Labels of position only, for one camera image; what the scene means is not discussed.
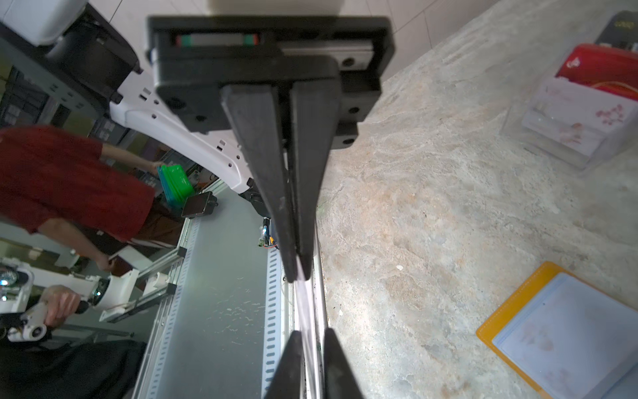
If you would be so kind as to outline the yellow leather card holder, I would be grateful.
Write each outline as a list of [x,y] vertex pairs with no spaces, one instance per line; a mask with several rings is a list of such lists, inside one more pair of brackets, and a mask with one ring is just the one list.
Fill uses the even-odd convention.
[[635,398],[637,311],[542,264],[477,337],[544,398]]

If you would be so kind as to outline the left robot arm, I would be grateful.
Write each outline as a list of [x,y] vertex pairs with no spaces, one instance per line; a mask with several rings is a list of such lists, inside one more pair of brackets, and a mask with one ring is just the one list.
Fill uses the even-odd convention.
[[142,64],[87,1],[4,1],[1,50],[46,94],[160,141],[251,199],[308,280],[330,152],[352,145],[395,52],[386,17],[335,3],[212,2],[146,21]]

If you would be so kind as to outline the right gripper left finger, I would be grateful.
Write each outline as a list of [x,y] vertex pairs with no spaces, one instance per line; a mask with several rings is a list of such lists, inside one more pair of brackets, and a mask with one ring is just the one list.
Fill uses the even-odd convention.
[[300,399],[302,395],[302,333],[293,331],[268,388],[265,399]]

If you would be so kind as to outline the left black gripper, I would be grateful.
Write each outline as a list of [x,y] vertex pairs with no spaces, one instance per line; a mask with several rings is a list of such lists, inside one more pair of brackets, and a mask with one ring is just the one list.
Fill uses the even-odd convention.
[[[275,223],[289,283],[298,277],[297,256],[300,278],[312,274],[317,202],[331,148],[345,149],[357,140],[357,125],[378,101],[380,79],[394,53],[386,17],[146,20],[146,55],[157,94],[190,132],[206,134],[231,125]],[[292,88],[295,228],[273,86],[281,109],[289,106]]]

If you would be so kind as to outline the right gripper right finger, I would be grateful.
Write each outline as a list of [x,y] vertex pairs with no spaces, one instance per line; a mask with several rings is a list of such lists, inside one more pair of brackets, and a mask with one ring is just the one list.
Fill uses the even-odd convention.
[[363,399],[362,391],[333,329],[324,334],[324,386],[327,399]]

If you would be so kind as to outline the operator hand on controller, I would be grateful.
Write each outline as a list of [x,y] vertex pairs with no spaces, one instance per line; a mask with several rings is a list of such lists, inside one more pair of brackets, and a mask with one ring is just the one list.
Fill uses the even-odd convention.
[[65,286],[55,285],[43,291],[41,301],[47,306],[45,325],[50,329],[56,329],[76,313],[81,303],[81,295]]

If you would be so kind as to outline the white floral VIP card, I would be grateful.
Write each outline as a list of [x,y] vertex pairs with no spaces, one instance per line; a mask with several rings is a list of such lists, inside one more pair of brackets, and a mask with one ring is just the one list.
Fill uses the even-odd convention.
[[302,333],[302,345],[304,351],[304,364],[307,370],[307,398],[322,398],[321,368],[317,349],[317,325],[315,321],[314,299],[309,287],[310,280],[302,268],[302,262],[296,258],[297,277],[293,283],[297,301],[297,313],[300,332]]

